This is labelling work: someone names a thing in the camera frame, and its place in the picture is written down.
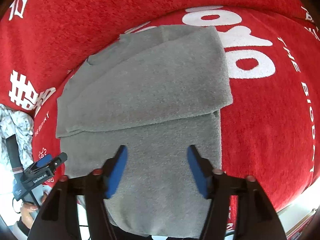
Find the person's left hand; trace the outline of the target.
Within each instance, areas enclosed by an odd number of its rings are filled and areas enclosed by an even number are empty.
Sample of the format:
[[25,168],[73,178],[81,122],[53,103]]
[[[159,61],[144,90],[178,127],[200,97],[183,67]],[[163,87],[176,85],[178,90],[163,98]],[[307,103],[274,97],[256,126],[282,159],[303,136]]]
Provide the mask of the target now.
[[38,207],[30,202],[23,202],[20,212],[21,221],[28,228],[31,229],[34,219],[31,214],[38,210]]

